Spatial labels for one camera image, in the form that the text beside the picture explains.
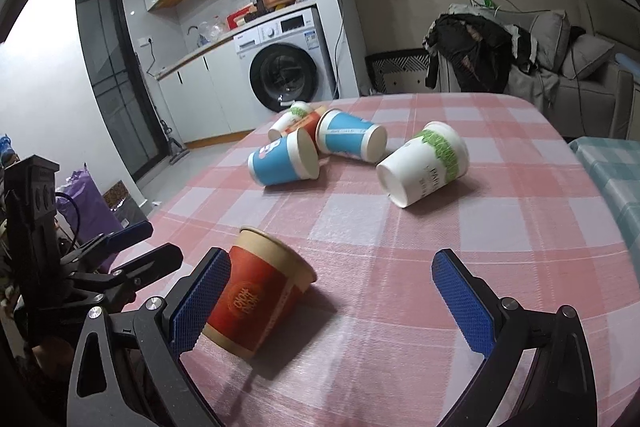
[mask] green label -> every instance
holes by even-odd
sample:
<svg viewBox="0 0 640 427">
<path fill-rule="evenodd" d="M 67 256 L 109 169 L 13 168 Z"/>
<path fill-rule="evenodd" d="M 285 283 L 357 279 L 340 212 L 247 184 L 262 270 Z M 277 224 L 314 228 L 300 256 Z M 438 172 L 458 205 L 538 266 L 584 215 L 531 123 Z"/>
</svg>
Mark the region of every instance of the green label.
<svg viewBox="0 0 640 427">
<path fill-rule="evenodd" d="M 293 116 L 299 116 L 300 118 L 305 118 L 307 115 L 306 111 L 301 107 L 291 107 L 289 111 Z"/>
<path fill-rule="evenodd" d="M 420 131 L 414 138 L 422 138 L 422 143 L 428 143 L 436 152 L 436 158 L 447 169 L 446 182 L 452 182 L 458 177 L 458 156 L 449 142 L 441 135 L 430 129 Z"/>
</svg>

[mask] blue paper cup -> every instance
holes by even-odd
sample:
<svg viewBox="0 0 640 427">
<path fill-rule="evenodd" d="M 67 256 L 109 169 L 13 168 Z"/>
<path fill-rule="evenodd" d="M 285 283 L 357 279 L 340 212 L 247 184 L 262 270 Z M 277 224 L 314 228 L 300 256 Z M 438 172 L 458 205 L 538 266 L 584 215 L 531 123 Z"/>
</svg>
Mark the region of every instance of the blue paper cup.
<svg viewBox="0 0 640 427">
<path fill-rule="evenodd" d="M 386 129 L 339 109 L 332 109 L 318 123 L 316 143 L 320 152 L 325 154 L 376 163 L 386 152 Z"/>
<path fill-rule="evenodd" d="M 248 166 L 254 181 L 264 186 L 317 180 L 320 175 L 316 146 L 304 129 L 252 152 Z"/>
</svg>

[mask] pink checkered tablecloth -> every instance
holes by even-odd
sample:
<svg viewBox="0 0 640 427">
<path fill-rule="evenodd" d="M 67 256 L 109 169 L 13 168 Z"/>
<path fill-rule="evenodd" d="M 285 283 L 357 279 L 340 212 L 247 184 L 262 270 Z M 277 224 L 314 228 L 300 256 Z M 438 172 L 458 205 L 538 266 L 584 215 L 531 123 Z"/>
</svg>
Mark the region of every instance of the pink checkered tablecloth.
<svg viewBox="0 0 640 427">
<path fill-rule="evenodd" d="M 471 352 L 431 281 L 436 251 L 452 248 L 498 297 L 580 314 L 591 352 L 600 425 L 640 385 L 640 291 L 605 201 L 561 137 L 529 103 L 494 94 L 406 94 L 337 100 L 386 126 L 397 148 L 432 120 L 470 152 L 466 176 L 408 209 L 391 204 L 371 165 L 330 156 L 320 178 L 263 189 L 246 167 L 268 125 L 236 144 L 152 218 L 153 238 L 119 262 L 170 241 L 185 263 L 141 291 L 165 295 L 210 247 L 241 225 L 291 245 L 318 272 L 292 316 L 255 360 L 204 336 L 182 361 L 228 425 L 433 426 L 482 360 Z M 506 420 L 533 352 L 494 417 Z"/>
</svg>

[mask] red paper cup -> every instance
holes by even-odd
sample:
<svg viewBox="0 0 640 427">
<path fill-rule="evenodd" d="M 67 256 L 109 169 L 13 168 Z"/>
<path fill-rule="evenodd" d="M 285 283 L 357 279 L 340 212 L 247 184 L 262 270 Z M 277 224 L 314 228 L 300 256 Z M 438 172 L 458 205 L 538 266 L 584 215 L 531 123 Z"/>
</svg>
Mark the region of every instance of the red paper cup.
<svg viewBox="0 0 640 427">
<path fill-rule="evenodd" d="M 282 241 L 251 227 L 240 229 L 229 257 L 231 277 L 202 332 L 250 359 L 318 276 Z"/>
<path fill-rule="evenodd" d="M 326 113 L 326 107 L 318 107 L 315 111 L 312 111 L 305 118 L 296 122 L 290 127 L 287 127 L 282 133 L 283 136 L 287 136 L 287 134 L 292 133 L 293 131 L 297 131 L 298 129 L 304 129 L 309 133 L 311 140 L 314 141 L 314 145 L 316 145 L 316 129 L 318 128 L 318 123 L 320 123 L 320 119 L 322 115 Z"/>
</svg>

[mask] printed logo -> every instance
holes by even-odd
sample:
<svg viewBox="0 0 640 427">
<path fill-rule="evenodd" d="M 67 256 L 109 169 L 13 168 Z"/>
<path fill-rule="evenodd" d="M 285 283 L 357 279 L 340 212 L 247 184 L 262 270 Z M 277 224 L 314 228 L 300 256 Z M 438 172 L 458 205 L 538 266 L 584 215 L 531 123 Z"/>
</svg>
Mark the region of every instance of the printed logo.
<svg viewBox="0 0 640 427">
<path fill-rule="evenodd" d="M 242 281 L 231 288 L 226 304 L 232 314 L 242 319 L 255 311 L 263 296 L 261 286 Z"/>
<path fill-rule="evenodd" d="M 327 129 L 325 134 L 365 134 L 369 129 Z"/>
<path fill-rule="evenodd" d="M 289 109 L 289 112 L 296 117 L 305 118 L 308 115 L 308 112 L 302 109 L 301 107 L 292 107 Z"/>
<path fill-rule="evenodd" d="M 458 177 L 458 156 L 445 137 L 430 129 L 424 129 L 414 136 L 418 137 L 422 138 L 422 143 L 433 147 L 436 158 L 444 165 L 447 170 L 446 183 L 455 180 Z"/>
<path fill-rule="evenodd" d="M 275 142 L 271 142 L 269 145 L 265 145 L 258 151 L 258 158 L 264 159 L 271 151 L 273 151 L 278 145 L 280 145 L 280 140 L 282 138 L 278 138 Z"/>
</svg>

